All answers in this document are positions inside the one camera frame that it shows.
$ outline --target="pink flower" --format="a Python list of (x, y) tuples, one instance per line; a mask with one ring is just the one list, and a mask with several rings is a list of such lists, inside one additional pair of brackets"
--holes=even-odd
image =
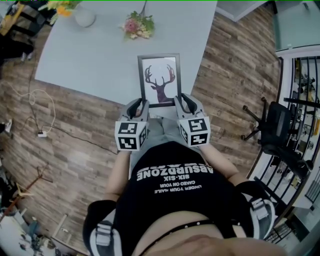
[(124, 23), (124, 31), (127, 33), (137, 32), (138, 27), (138, 22), (133, 18), (128, 18)]

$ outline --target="glass panel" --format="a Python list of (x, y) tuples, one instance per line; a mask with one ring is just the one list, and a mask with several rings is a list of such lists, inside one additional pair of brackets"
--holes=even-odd
[(320, 44), (320, 9), (313, 1), (288, 4), (277, 1), (273, 17), (276, 50)]

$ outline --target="flower vase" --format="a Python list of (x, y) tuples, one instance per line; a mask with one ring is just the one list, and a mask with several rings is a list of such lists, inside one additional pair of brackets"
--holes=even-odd
[(79, 26), (84, 28), (91, 26), (96, 20), (95, 13), (92, 10), (83, 8), (80, 4), (74, 10), (74, 17)]

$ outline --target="white cable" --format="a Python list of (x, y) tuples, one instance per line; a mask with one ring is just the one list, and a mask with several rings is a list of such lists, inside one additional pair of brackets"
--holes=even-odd
[(24, 97), (24, 96), (29, 95), (29, 103), (30, 103), (31, 106), (33, 106), (33, 105), (36, 103), (36, 96), (34, 96), (34, 93), (35, 93), (35, 92), (43, 92), (43, 93), (45, 93), (45, 94), (49, 97), (49, 99), (52, 101), (53, 114), (54, 114), (54, 116), (53, 116), (53, 120), (52, 120), (50, 129), (46, 132), (46, 134), (48, 134), (48, 133), (51, 131), (52, 126), (54, 125), (54, 122), (55, 122), (55, 120), (56, 120), (56, 107), (55, 107), (55, 102), (54, 102), (54, 100), (51, 98), (51, 96), (50, 96), (45, 90), (40, 90), (40, 89), (35, 89), (35, 90), (33, 90), (32, 92), (30, 92), (30, 93), (26, 93), (26, 94), (23, 94), (23, 95), (22, 95), (22, 94), (20, 94), (19, 92), (17, 92), (16, 89), (13, 88), (13, 86), (12, 86), (10, 83), (9, 83), (9, 85), (11, 86), (12, 90), (13, 90), (16, 94), (18, 94), (20, 97)]

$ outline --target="power strip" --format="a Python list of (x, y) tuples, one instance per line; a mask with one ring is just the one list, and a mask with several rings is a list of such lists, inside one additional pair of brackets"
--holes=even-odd
[(46, 131), (39, 130), (39, 131), (38, 131), (38, 137), (39, 137), (39, 138), (47, 137), (47, 132), (46, 132)]

